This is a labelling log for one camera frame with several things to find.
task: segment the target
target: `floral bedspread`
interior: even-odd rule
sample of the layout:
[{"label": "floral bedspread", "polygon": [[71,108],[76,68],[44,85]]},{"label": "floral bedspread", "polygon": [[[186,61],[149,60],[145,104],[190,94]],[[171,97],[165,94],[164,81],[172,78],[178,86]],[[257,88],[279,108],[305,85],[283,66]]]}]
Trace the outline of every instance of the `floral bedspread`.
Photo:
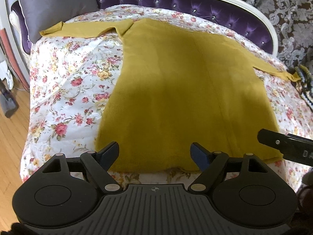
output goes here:
[{"label": "floral bedspread", "polygon": [[[188,14],[165,9],[119,5],[71,19],[116,21],[152,18],[170,24],[232,38],[274,67],[285,65],[272,58],[234,31]],[[25,181],[56,153],[78,157],[94,149],[101,114],[123,65],[123,45],[115,32],[98,38],[43,37],[32,46],[30,62],[31,114],[29,133],[21,160]],[[290,82],[256,70],[264,81],[280,129],[306,138],[313,137],[313,115]],[[271,163],[295,191],[309,167],[290,161]],[[120,184],[184,183],[188,186],[199,174],[173,168],[156,174],[112,173]],[[228,174],[228,178],[237,174]]]}]

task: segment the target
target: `gray pillow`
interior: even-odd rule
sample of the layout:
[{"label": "gray pillow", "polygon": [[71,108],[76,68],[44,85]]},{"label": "gray pillow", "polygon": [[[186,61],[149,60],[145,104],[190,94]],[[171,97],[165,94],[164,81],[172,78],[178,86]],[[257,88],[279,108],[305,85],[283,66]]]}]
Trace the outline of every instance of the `gray pillow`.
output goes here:
[{"label": "gray pillow", "polygon": [[96,0],[19,0],[29,40],[36,43],[40,31],[75,16],[98,11]]}]

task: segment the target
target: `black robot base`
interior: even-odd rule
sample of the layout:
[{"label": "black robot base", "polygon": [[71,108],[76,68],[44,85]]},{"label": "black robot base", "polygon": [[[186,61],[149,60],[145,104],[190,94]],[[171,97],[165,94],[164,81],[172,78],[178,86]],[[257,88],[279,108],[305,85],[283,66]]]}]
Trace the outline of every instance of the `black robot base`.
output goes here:
[{"label": "black robot base", "polygon": [[[119,155],[116,142],[78,158],[56,154],[16,191],[13,208],[29,234],[288,233],[296,194],[257,156],[230,158],[197,143],[190,154],[202,174],[187,190],[182,184],[130,184],[123,190],[107,173]],[[82,172],[85,180],[70,172]],[[225,180],[228,172],[240,174]]]}]

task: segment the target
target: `bed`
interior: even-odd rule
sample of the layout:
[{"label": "bed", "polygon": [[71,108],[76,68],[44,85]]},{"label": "bed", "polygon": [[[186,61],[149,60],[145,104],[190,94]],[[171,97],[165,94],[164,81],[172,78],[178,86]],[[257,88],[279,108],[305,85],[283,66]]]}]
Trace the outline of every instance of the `bed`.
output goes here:
[{"label": "bed", "polygon": [[[279,70],[278,38],[270,21],[241,0],[97,0],[100,11],[68,22],[151,18],[185,29],[225,35]],[[98,38],[27,39],[18,4],[10,19],[21,33],[24,56],[29,59],[31,114],[22,154],[20,175],[27,180],[56,153],[78,157],[93,150],[97,129],[123,66],[123,44],[115,32]],[[313,115],[290,82],[255,70],[283,133],[313,137]],[[309,166],[287,160],[269,166],[297,191]],[[110,173],[121,185],[128,183],[184,183],[199,174],[179,168],[155,174]],[[227,178],[237,174],[229,173]]]}]

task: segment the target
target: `ribbed black surface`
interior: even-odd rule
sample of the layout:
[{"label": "ribbed black surface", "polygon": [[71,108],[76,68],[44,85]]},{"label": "ribbed black surface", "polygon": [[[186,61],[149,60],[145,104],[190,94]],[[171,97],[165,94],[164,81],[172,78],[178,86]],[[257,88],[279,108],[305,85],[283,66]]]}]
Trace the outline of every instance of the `ribbed black surface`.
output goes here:
[{"label": "ribbed black surface", "polygon": [[279,235],[288,226],[260,230],[233,224],[218,215],[206,196],[189,194],[178,184],[129,185],[123,193],[104,197],[80,223],[32,229],[42,235]]}]

